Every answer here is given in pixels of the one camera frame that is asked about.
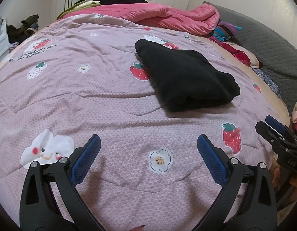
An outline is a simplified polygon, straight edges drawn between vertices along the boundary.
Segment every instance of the pink bed sheet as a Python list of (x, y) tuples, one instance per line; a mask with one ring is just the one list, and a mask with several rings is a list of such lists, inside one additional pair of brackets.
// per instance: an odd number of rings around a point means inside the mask
[(202, 4), (192, 11), (182, 11), (156, 3), (102, 5), (75, 11), (63, 18), (94, 13), (122, 18), (141, 25), (183, 31), (196, 36), (209, 34), (219, 21), (219, 12), (209, 4)]

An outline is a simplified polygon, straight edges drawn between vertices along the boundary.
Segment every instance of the red cheek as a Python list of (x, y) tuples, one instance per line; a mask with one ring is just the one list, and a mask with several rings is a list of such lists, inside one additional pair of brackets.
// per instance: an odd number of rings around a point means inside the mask
[(38, 154), (38, 151), (39, 151), (38, 148), (35, 147), (35, 148), (33, 148), (33, 151), (32, 152), (33, 152), (34, 155), (37, 155)]

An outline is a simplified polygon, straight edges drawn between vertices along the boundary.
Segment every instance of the striped pillow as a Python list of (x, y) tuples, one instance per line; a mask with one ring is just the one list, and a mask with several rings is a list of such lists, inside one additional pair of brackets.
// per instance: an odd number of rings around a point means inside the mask
[(213, 36), (219, 41), (228, 41), (240, 30), (242, 30), (241, 27), (237, 27), (233, 24), (230, 24), (229, 22), (220, 20), (217, 27), (213, 31)]

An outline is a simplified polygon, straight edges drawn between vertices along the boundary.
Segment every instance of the gray quilted headboard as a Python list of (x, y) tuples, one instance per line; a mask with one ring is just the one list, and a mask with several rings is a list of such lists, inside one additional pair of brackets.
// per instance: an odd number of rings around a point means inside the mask
[(254, 53), (263, 63), (263, 72), (280, 87), (281, 98), (291, 115), (297, 100), (297, 50), (262, 23), (231, 9), (212, 5), (219, 11), (220, 20), (243, 28), (231, 41)]

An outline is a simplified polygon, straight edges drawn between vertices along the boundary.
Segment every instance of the blue gripper pad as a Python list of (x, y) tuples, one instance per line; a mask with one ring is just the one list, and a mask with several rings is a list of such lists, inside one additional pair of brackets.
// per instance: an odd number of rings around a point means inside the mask
[(211, 147), (210, 143), (205, 139), (204, 135), (198, 137), (197, 146), (215, 183), (225, 187), (228, 181), (226, 177), (226, 168)]
[(73, 187), (83, 182), (89, 168), (92, 166), (96, 156), (101, 148), (101, 140), (99, 136), (91, 141), (87, 148), (83, 151), (75, 165), (71, 169), (70, 182)]
[(265, 122), (271, 126), (274, 130), (279, 132), (280, 134), (283, 134), (285, 132), (285, 127), (282, 123), (278, 122), (274, 117), (272, 116), (266, 116)]

